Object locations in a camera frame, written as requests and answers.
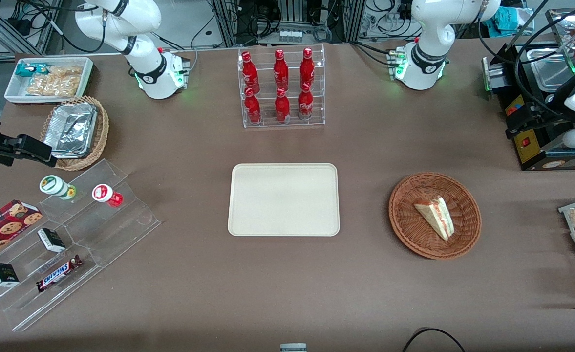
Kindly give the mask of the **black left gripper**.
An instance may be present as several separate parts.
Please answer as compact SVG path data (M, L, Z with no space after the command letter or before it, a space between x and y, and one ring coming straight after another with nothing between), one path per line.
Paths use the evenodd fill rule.
M565 98L549 96L547 106L556 114L544 110L534 103L525 103L520 95L506 96L506 138L512 140L518 134L529 130L544 131L549 140L562 136L569 129Z

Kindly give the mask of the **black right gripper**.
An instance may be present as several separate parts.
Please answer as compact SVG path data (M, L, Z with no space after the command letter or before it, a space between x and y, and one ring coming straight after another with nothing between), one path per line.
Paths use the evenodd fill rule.
M51 147L46 143L27 134L9 137L0 132L0 163L11 167L15 159L32 160L48 167L55 167L57 164Z

